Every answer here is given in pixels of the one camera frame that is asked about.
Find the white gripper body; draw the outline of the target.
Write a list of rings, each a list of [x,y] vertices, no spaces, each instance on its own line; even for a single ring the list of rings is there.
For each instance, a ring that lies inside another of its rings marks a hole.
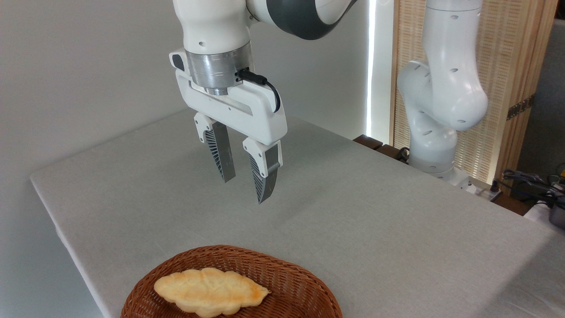
[[[227,95],[208,94],[189,74],[186,53],[169,53],[181,96],[195,111],[260,143],[271,145],[288,132],[284,107],[276,109],[276,98],[268,87],[250,81],[230,87]]]

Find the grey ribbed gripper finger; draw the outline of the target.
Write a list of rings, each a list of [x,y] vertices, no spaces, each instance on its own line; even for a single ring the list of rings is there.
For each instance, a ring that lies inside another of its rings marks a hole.
[[[194,116],[194,122],[199,139],[210,150],[223,181],[230,181],[236,173],[226,125],[200,112]]]
[[[272,195],[276,185],[277,170],[283,165],[281,142],[264,145],[248,137],[244,139],[243,147],[249,154],[257,201],[261,204]]]

